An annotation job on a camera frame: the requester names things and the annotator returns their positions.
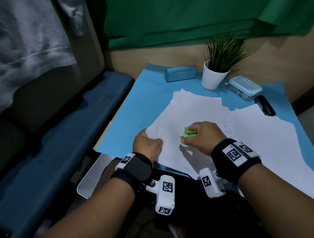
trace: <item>green curtain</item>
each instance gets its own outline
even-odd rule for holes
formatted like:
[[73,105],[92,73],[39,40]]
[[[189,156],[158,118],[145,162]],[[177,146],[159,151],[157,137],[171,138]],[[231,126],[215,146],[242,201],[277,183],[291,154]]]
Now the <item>green curtain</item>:
[[103,50],[239,38],[306,35],[314,0],[89,0]]

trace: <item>blue bench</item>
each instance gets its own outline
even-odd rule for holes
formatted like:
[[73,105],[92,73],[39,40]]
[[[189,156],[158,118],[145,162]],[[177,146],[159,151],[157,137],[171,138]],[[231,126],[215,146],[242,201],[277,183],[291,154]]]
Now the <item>blue bench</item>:
[[134,80],[106,71],[78,108],[49,129],[0,181],[0,227],[27,237],[69,180]]

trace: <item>green plant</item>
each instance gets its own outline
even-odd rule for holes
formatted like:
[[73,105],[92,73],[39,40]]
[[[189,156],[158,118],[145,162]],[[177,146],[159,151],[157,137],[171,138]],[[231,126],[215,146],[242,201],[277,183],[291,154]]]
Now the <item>green plant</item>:
[[208,69],[225,73],[236,63],[253,54],[243,48],[243,42],[244,40],[239,40],[234,35],[212,38],[207,44],[210,56]]

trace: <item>left hand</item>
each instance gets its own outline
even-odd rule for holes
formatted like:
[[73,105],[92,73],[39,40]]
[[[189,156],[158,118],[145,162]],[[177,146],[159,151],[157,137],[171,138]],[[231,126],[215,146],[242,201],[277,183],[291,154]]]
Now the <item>left hand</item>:
[[145,155],[152,164],[157,160],[162,147],[161,139],[149,139],[146,135],[146,129],[134,138],[133,153],[138,152]]

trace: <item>hand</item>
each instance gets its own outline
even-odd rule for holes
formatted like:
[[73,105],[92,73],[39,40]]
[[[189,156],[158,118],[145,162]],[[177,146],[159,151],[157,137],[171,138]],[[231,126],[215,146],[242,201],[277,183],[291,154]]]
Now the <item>hand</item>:
[[152,164],[158,158],[162,147],[161,139],[149,139],[146,135],[146,129],[140,131],[140,133],[134,138],[133,153],[138,152],[145,155]]
[[197,131],[197,135],[184,138],[181,140],[181,143],[195,147],[208,156],[210,156],[212,150],[220,141],[227,138],[220,128],[212,122],[195,122],[188,129]]

